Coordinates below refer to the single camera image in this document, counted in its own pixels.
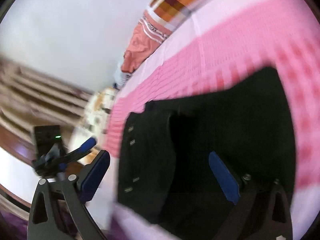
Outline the purple sleeved forearm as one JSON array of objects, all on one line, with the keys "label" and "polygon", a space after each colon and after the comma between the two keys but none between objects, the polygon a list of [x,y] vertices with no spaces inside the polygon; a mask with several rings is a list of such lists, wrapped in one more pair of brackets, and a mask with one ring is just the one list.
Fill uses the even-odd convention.
[{"label": "purple sleeved forearm", "polygon": [[1,210],[1,239],[27,240],[28,221]]}]

